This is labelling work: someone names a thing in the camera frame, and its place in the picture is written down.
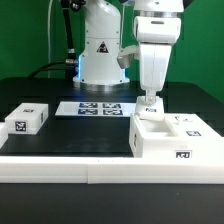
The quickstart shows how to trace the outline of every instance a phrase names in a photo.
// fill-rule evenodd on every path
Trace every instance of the black table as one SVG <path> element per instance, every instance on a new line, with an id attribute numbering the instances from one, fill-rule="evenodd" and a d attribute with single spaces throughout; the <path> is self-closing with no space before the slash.
<path id="1" fill-rule="evenodd" d="M 49 104 L 37 136 L 10 135 L 5 155 L 125 156 L 128 118 L 57 118 L 63 101 L 130 102 L 144 94 L 138 83 L 102 95 L 79 91 L 65 80 L 10 78 L 0 81 L 0 122 L 20 103 Z M 224 105 L 195 85 L 166 83 L 165 111 L 196 113 L 224 136 Z M 0 223 L 223 223 L 223 185 L 0 184 Z"/>

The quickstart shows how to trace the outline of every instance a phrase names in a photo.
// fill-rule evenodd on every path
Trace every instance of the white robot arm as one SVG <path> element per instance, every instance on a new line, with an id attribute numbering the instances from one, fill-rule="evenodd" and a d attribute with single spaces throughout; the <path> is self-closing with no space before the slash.
<path id="1" fill-rule="evenodd" d="M 138 47 L 122 49 L 118 55 L 120 67 L 130 66 L 132 55 L 139 59 L 140 84 L 146 96 L 137 101 L 136 112 L 146 114 L 147 106 L 161 107 L 156 92 L 164 85 L 171 48 L 180 36 L 181 20 L 178 13 L 184 11 L 183 0 L 120 0 L 133 5 L 139 15 L 134 18 L 133 33 Z"/>

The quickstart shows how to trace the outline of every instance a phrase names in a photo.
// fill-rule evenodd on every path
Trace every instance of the triangular warning sticker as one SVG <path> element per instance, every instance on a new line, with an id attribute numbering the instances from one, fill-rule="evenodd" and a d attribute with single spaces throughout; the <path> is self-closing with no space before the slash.
<path id="1" fill-rule="evenodd" d="M 97 50 L 98 53 L 109 53 L 106 44 L 103 42 Z"/>

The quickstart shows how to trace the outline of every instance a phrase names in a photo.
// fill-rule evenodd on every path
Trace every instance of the cable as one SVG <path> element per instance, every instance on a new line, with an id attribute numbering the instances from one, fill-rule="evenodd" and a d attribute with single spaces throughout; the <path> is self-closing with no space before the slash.
<path id="1" fill-rule="evenodd" d="M 66 37 L 67 37 L 68 51 L 70 50 L 74 51 L 69 9 L 63 9 L 63 15 L 64 15 L 64 21 L 65 21 L 65 31 L 66 31 Z"/>
<path id="2" fill-rule="evenodd" d="M 54 0 L 49 1 L 48 6 L 48 18 L 47 18 L 47 39 L 48 39 L 48 63 L 51 62 L 51 9 Z"/>
<path id="3" fill-rule="evenodd" d="M 28 75 L 27 78 L 28 78 L 28 79 L 32 79 L 32 78 L 34 78 L 39 72 L 41 72 L 41 71 L 43 71 L 43 70 L 45 70 L 45 69 L 47 69 L 47 68 L 49 68 L 49 67 L 51 67 L 51 66 L 54 66 L 54 65 L 62 65 L 62 64 L 64 65 L 65 62 L 64 62 L 64 61 L 55 61 L 55 62 L 48 63 L 48 64 L 46 64 L 46 65 L 40 67 L 40 68 L 37 69 L 36 71 L 32 72 L 30 75 Z"/>
<path id="4" fill-rule="evenodd" d="M 64 71 L 66 68 L 45 68 L 39 70 L 39 72 L 47 72 L 47 71 Z"/>

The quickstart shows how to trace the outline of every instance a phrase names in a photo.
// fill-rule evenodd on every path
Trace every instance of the white box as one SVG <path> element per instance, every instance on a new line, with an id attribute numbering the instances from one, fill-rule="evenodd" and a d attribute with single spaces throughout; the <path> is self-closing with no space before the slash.
<path id="1" fill-rule="evenodd" d="M 8 130 L 6 123 L 0 123 L 0 148 L 8 139 Z"/>
<path id="2" fill-rule="evenodd" d="M 48 118 L 48 104 L 22 103 L 5 118 L 10 134 L 35 135 Z"/>
<path id="3" fill-rule="evenodd" d="M 224 138 L 195 114 L 165 114 L 162 121 L 131 116 L 129 143 L 136 158 L 215 161 L 223 158 Z"/>

